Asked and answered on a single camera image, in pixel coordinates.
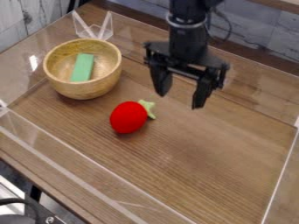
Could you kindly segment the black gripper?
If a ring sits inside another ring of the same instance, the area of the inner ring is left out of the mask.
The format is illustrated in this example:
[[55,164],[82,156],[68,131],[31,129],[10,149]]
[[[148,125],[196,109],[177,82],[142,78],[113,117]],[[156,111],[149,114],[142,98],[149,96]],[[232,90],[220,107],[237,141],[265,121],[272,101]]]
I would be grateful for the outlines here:
[[192,109],[204,106],[213,88],[222,88],[229,64],[208,49],[205,26],[186,29],[169,27],[168,41],[144,42],[144,63],[149,67],[154,92],[164,97],[172,84],[172,74],[197,81]]

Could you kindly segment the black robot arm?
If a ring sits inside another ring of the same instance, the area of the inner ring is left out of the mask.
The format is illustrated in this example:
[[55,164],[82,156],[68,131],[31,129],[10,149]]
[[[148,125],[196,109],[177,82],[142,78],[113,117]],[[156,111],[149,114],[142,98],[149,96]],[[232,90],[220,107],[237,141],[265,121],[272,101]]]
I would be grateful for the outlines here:
[[165,96],[173,74],[196,81],[190,108],[200,109],[210,93],[222,88],[229,63],[209,50],[206,18],[222,0],[170,0],[165,15],[168,40],[144,42],[154,92]]

